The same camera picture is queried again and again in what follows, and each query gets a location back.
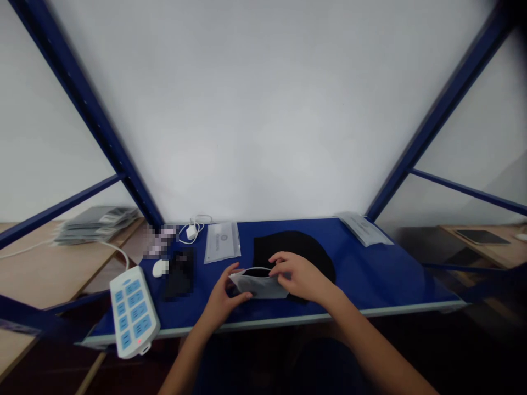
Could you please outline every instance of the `white pouch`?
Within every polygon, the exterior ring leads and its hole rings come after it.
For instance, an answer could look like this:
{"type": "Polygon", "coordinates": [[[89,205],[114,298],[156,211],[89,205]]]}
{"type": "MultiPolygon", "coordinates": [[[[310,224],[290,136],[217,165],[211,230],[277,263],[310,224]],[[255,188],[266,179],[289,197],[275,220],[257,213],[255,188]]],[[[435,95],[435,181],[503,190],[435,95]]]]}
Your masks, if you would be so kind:
{"type": "Polygon", "coordinates": [[[222,222],[208,226],[205,263],[223,261],[241,255],[240,235],[236,222],[222,222]]]}
{"type": "Polygon", "coordinates": [[[240,293],[251,292],[253,299],[285,299],[289,292],[280,285],[278,276],[262,277],[260,275],[250,275],[250,272],[255,269],[260,273],[261,271],[271,271],[267,268],[254,267],[229,276],[236,288],[238,288],[238,291],[240,293]]]}
{"type": "Polygon", "coordinates": [[[335,216],[346,224],[347,228],[364,247],[369,247],[372,244],[393,244],[379,228],[360,214],[343,211],[335,214],[335,216]]]}

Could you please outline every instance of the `wooden table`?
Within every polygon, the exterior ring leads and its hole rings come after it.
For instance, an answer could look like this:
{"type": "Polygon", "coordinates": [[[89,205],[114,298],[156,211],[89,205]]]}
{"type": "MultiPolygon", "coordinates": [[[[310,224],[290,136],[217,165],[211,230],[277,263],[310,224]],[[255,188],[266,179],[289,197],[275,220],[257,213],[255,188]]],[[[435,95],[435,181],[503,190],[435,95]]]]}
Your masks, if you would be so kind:
{"type": "MultiPolygon", "coordinates": [[[[137,219],[119,232],[111,243],[121,248],[143,222],[144,218],[137,219]]],[[[4,248],[0,255],[54,238],[54,231],[60,223],[48,222],[4,248]]],[[[15,223],[0,223],[0,232],[13,225],[15,223]]],[[[0,260],[0,294],[39,309],[65,303],[79,296],[114,256],[122,261],[120,253],[99,243],[75,246],[43,244],[0,260]]],[[[33,336],[0,329],[0,381],[35,342],[33,336]]]]}
{"type": "Polygon", "coordinates": [[[513,269],[527,262],[527,242],[516,239],[514,236],[521,233],[525,225],[485,225],[485,226],[463,226],[463,225],[440,225],[439,227],[453,235],[466,244],[472,251],[478,253],[482,258],[503,269],[513,269]],[[507,240],[506,245],[479,245],[456,233],[456,230],[487,230],[507,240]]]}

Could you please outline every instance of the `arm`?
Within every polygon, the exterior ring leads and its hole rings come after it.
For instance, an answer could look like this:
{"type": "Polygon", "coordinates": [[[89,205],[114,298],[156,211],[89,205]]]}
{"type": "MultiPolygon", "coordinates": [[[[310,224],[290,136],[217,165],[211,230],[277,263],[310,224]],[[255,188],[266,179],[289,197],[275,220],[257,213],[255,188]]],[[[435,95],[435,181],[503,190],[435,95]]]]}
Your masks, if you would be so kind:
{"type": "Polygon", "coordinates": [[[279,252],[270,275],[291,294],[324,307],[340,327],[359,365],[383,393],[437,394],[436,390],[361,314],[346,295],[303,257],[279,252]],[[283,273],[290,273],[288,280],[283,273]]]}
{"type": "Polygon", "coordinates": [[[172,369],[159,390],[159,395],[179,395],[192,392],[201,355],[210,336],[225,322],[235,307],[252,298],[250,292],[234,298],[229,298],[225,293],[225,287],[230,281],[229,275],[241,271],[241,269],[236,269],[238,265],[239,263],[232,264],[223,271],[210,294],[205,310],[178,353],[172,369]]]}

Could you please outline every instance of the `tablet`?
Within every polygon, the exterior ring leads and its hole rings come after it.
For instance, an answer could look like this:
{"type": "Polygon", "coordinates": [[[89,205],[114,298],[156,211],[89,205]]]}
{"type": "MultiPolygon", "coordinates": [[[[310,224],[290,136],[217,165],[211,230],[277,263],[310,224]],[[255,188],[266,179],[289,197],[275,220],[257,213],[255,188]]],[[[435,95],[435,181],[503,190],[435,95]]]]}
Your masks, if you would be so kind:
{"type": "Polygon", "coordinates": [[[502,239],[487,230],[456,229],[456,233],[470,240],[474,244],[510,244],[509,241],[502,239]]]}

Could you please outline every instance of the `power strip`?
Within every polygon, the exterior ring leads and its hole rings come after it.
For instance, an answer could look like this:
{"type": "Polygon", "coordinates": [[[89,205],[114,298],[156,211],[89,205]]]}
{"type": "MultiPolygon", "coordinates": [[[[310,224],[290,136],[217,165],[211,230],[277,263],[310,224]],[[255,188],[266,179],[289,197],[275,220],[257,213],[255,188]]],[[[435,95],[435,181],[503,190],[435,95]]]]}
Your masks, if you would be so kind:
{"type": "Polygon", "coordinates": [[[110,281],[111,308],[119,358],[144,355],[161,327],[143,269],[136,266],[110,281]]]}

